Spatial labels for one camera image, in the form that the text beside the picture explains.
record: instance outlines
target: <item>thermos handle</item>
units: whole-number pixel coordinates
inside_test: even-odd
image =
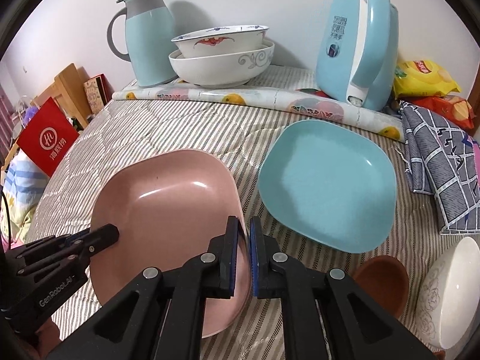
[[[390,0],[368,0],[365,45],[352,82],[369,88],[380,73],[390,37]]]
[[[118,19],[122,15],[127,14],[127,7],[122,8],[117,12],[117,14],[113,17],[112,21],[109,24],[109,27],[106,30],[106,42],[109,44],[109,48],[112,51],[113,54],[115,54],[118,58],[123,59],[124,61],[130,61],[130,56],[128,54],[123,54],[118,49],[115,47],[113,43],[113,37],[112,37],[112,30],[113,30],[113,23],[116,19]]]

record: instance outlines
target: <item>pink curtain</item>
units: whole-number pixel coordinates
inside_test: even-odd
[[[11,133],[14,129],[14,123],[11,121],[13,113],[14,108],[0,85],[0,157],[2,164],[10,150]]]

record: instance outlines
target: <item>snack bag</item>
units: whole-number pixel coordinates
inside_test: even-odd
[[[420,99],[407,99],[409,103],[429,110],[450,120],[463,130],[473,128],[475,114],[469,102],[458,96],[423,97]]]
[[[445,96],[461,88],[450,74],[433,61],[408,61],[397,65],[393,81],[395,98]]]

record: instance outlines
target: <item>red bat pattern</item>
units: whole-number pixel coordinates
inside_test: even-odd
[[[197,43],[195,43],[193,46],[195,47],[196,45],[198,45],[198,43],[208,44],[209,46],[215,46],[216,44],[222,43],[225,39],[232,39],[232,38],[229,38],[226,36],[220,36],[218,38],[212,37],[212,38],[201,39]]]

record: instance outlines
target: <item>metal screw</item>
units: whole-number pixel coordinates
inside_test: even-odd
[[[213,253],[204,253],[200,256],[200,259],[204,263],[213,263],[217,257]]]
[[[273,255],[273,261],[276,261],[277,263],[284,263],[288,258],[289,257],[282,252],[278,252]]]
[[[330,271],[330,276],[335,280],[342,280],[345,277],[345,272],[341,269],[334,268]]]
[[[157,275],[158,275],[158,269],[157,268],[150,267],[150,268],[145,268],[143,270],[143,277],[145,279],[153,279]]]

